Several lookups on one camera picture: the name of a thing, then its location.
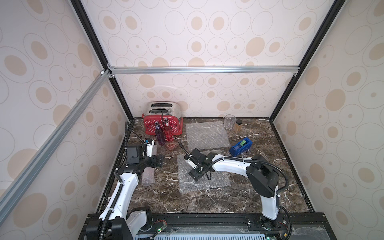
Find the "purple drink bottle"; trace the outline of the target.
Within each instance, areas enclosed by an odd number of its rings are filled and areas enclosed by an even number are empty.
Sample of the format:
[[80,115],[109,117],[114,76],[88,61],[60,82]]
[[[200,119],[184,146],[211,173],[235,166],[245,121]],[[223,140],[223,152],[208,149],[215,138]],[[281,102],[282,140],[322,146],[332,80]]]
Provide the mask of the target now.
[[165,134],[158,121],[155,121],[155,135],[157,137],[159,145],[160,146],[165,145],[166,143]]

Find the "blue tape dispenser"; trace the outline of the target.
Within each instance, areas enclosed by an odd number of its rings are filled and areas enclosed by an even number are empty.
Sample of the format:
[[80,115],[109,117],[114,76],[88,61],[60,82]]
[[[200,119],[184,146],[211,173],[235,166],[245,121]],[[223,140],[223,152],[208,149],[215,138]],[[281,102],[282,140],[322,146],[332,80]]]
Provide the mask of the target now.
[[239,156],[242,153],[248,151],[251,148],[252,144],[253,144],[253,142],[248,137],[246,137],[246,138],[242,139],[241,141],[239,141],[234,146],[232,146],[229,150],[229,153],[233,157]]

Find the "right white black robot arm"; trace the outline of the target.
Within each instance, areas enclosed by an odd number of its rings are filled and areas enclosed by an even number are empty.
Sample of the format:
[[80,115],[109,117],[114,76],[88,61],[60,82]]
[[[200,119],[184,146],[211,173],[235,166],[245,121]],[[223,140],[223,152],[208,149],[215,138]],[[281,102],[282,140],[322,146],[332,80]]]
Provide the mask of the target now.
[[278,214],[282,209],[280,193],[290,184],[283,170],[269,163],[261,155],[241,159],[213,152],[205,155],[198,149],[189,152],[182,143],[179,143],[179,146],[186,154],[184,156],[186,163],[192,167],[189,176],[196,182],[203,176],[210,181],[213,172],[228,172],[248,178],[255,192],[261,197],[261,225],[267,231],[277,226]]

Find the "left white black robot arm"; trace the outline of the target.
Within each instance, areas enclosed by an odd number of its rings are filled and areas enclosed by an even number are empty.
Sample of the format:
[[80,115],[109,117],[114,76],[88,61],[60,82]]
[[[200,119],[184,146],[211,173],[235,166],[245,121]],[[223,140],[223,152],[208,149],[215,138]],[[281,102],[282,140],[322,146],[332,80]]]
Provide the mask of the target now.
[[150,210],[141,208],[130,214],[128,210],[139,177],[147,168],[160,168],[164,156],[154,153],[156,144],[151,138],[140,138],[140,144],[129,145],[128,132],[134,130],[126,122],[122,157],[113,171],[117,185],[103,213],[87,224],[85,240],[133,240],[142,228],[152,227]]

